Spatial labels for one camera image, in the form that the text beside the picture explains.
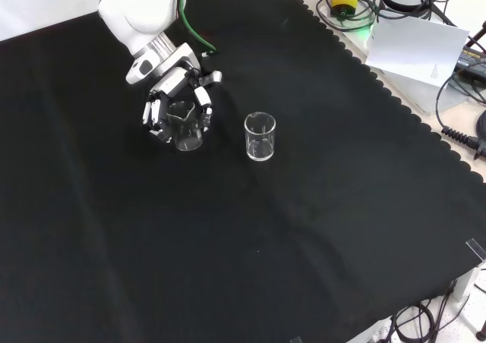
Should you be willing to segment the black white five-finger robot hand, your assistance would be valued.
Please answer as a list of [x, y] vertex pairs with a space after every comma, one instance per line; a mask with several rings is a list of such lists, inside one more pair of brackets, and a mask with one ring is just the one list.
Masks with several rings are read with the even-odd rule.
[[203, 74], [189, 45], [177, 49], [149, 49], [134, 60], [126, 76], [136, 84], [155, 77], [142, 115], [145, 128], [157, 139], [181, 151], [197, 149], [210, 128], [213, 104], [206, 87], [220, 83], [222, 73]]

